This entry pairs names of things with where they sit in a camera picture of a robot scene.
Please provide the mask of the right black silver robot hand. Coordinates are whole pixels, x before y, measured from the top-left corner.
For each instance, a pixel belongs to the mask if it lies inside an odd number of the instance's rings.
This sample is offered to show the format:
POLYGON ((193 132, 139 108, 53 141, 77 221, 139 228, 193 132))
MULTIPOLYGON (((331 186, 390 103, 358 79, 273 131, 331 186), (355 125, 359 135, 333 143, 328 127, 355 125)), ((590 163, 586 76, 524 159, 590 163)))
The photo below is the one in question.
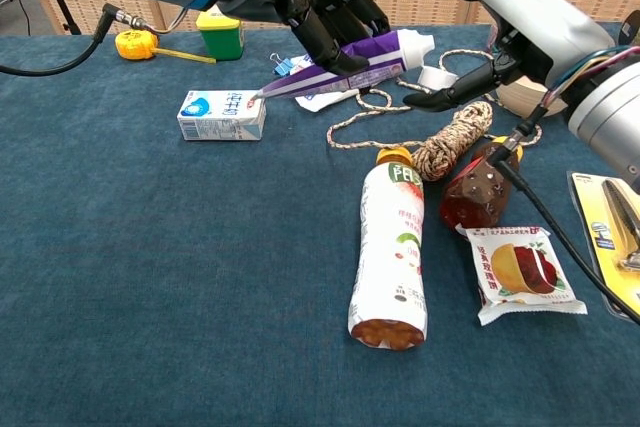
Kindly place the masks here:
POLYGON ((523 76, 549 88, 578 62, 615 45, 604 28, 566 0, 465 1, 479 2, 495 20, 493 60, 449 87, 406 96, 405 105, 441 112, 523 76))

